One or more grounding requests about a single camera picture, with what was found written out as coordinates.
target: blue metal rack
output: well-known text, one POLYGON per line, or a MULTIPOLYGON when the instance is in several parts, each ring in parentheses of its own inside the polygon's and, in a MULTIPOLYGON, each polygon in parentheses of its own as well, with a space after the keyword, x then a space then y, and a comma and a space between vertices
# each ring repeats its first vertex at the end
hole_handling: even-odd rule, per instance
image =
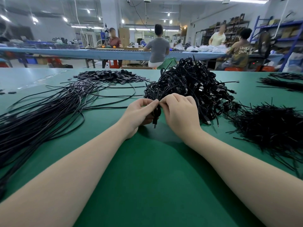
MULTIPOLYGON (((270 29, 270 28, 277 28, 278 27, 278 24, 273 24, 273 25, 263 25, 263 26, 258 26, 258 23, 259 23, 259 20, 272 20, 273 17, 271 17, 270 19, 260 19, 260 16, 258 16, 257 18, 257 21, 256 21, 256 24, 255 24, 255 27, 252 31, 252 37, 250 38, 250 41, 249 42, 252 42, 252 41, 258 41, 258 39, 254 39, 254 37, 256 35, 258 35, 260 32, 262 32, 262 29, 270 29)), ((293 41, 292 43, 292 46, 289 50, 289 52, 284 56, 284 62, 279 70, 279 72, 282 72, 286 63, 287 63, 287 60, 288 58, 290 57, 290 55, 292 54, 293 50, 294 50, 294 47, 295 45, 297 44, 300 36, 301 36, 301 33, 303 32, 303 20, 299 20, 299 21, 292 21, 292 22, 286 22, 286 23, 281 23, 280 24, 280 27, 286 27, 286 26, 300 26, 299 28, 299 33, 295 36, 295 37, 292 37, 292 38, 280 38, 280 39, 277 39, 277 41, 293 41)))

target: green table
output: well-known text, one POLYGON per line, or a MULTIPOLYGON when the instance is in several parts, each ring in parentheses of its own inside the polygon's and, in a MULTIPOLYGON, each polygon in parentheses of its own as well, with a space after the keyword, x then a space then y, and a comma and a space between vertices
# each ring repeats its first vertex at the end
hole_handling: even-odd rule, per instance
MULTIPOLYGON (((14 72, 13 68, 6 70, 6 75, 7 72, 11 74, 14 72)), ((30 70, 43 73, 44 76, 51 72, 49 75, 53 76, 35 83, 34 87, 22 88, 15 95, 1 95, 0 112, 26 95, 45 91, 45 84, 59 86, 60 82, 67 81, 69 77, 83 71, 70 69, 54 75, 62 70, 30 70)), ((130 71, 151 80, 158 80, 160 76, 160 70, 130 71)), ((264 101, 270 103, 273 97, 273 103, 277 106, 299 106, 298 109, 303 109, 301 93, 256 87, 261 85, 256 81, 259 77, 267 76, 266 73, 220 71, 215 73, 217 80, 222 82, 240 81, 239 84, 228 83, 227 86, 237 92, 236 100, 244 105, 249 103, 258 105, 264 101)), ((135 83, 135 86, 142 85, 145 84, 135 83)), ((143 94, 143 90, 144 88, 137 88, 136 94, 143 94)), ((129 95, 132 92, 132 89, 102 91, 108 95, 129 95)), ((95 103, 116 100, 100 98, 95 103)), ((128 99, 115 105, 127 106, 133 100, 128 99)), ((113 125, 123 112, 123 109, 85 111, 85 122, 81 128, 44 143, 13 175, 8 183, 6 197, 45 168, 113 125)), ((222 116, 219 118, 219 125, 218 128, 216 121, 215 125, 212 121, 211 126, 202 127, 229 145, 294 175, 284 165, 262 154, 256 145, 233 139, 239 135, 226 133, 235 128, 222 116)), ((210 164, 176 137, 162 114, 156 129, 153 129, 152 124, 140 127, 133 138, 122 144, 74 226, 248 227, 263 224, 225 185, 210 164)))

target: gray t-shirt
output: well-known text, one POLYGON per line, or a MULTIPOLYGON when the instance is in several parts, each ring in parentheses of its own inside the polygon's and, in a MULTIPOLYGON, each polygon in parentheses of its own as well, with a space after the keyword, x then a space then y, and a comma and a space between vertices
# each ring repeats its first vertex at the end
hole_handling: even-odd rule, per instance
POLYGON ((151 63, 163 62, 165 60, 166 50, 170 48, 169 41, 165 38, 156 37, 145 46, 151 49, 151 56, 149 61, 151 63))

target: light yellow polo shirt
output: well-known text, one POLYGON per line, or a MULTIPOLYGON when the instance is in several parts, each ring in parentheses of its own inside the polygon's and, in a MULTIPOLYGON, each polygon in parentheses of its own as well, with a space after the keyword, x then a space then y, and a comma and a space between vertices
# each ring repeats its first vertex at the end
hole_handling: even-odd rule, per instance
POLYGON ((211 36, 211 39, 212 39, 212 43, 211 43, 212 46, 219 46, 221 45, 221 43, 225 42, 226 36, 225 34, 219 36, 219 32, 216 32, 211 36))

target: brown t-shirt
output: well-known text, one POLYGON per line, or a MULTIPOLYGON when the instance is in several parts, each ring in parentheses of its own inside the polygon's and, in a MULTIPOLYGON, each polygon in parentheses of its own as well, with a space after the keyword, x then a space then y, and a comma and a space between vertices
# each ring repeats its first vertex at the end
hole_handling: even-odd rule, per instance
POLYGON ((231 63, 235 67, 244 68, 248 62, 248 55, 251 45, 248 41, 236 42, 229 53, 232 54, 231 63))
POLYGON ((116 48, 119 48, 119 45, 122 44, 120 38, 118 37, 114 37, 111 38, 111 40, 109 41, 109 45, 110 46, 116 46, 116 48))

